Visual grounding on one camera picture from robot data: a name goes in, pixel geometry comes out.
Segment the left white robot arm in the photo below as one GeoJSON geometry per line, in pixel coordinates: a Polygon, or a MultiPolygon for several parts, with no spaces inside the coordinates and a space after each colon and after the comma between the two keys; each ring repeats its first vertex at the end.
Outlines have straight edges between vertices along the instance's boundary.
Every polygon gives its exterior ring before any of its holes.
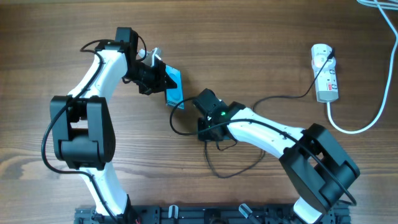
{"type": "Polygon", "coordinates": [[[77,223],[141,220],[112,163],[116,136],[108,101],[120,81],[135,83],[143,95],[163,92],[168,106],[183,99],[180,71],[162,61],[160,49],[139,50],[141,39],[130,27],[118,27],[113,40],[96,40],[97,46],[91,50],[93,64],[82,81],[67,95],[55,96],[50,102],[51,122],[42,140],[42,160],[53,172],[63,173],[47,160],[46,143],[51,136],[56,158],[68,166],[65,173],[82,177],[96,203],[77,223]]]}

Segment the blue Galaxy smartphone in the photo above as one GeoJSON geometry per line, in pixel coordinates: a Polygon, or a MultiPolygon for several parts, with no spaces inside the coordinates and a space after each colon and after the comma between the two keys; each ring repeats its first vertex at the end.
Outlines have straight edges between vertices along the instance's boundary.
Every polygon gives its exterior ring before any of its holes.
{"type": "Polygon", "coordinates": [[[166,66],[165,71],[167,75],[177,84],[176,88],[167,89],[165,92],[165,100],[168,106],[174,107],[179,102],[184,100],[182,75],[180,70],[173,68],[169,65],[166,66]]]}

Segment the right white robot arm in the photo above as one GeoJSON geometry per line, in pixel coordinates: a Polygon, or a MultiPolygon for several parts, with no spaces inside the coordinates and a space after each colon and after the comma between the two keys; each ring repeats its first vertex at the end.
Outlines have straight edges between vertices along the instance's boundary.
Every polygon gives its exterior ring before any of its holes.
{"type": "Polygon", "coordinates": [[[276,157],[300,195],[293,213],[303,223],[316,223],[346,195],[359,177],[359,167],[325,127],[295,128],[259,116],[247,106],[227,105],[209,89],[193,99],[202,117],[202,141],[245,142],[276,157]]]}

